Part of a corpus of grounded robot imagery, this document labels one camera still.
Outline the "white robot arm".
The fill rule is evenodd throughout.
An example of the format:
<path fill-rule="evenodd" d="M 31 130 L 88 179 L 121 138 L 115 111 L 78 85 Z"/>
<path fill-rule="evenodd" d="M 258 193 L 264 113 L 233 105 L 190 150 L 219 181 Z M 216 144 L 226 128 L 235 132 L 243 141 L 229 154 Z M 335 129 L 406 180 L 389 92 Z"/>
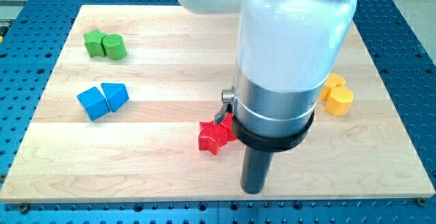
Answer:
<path fill-rule="evenodd" d="M 248 147 L 301 143 L 357 0 L 178 0 L 196 14 L 239 15 L 232 131 Z"/>

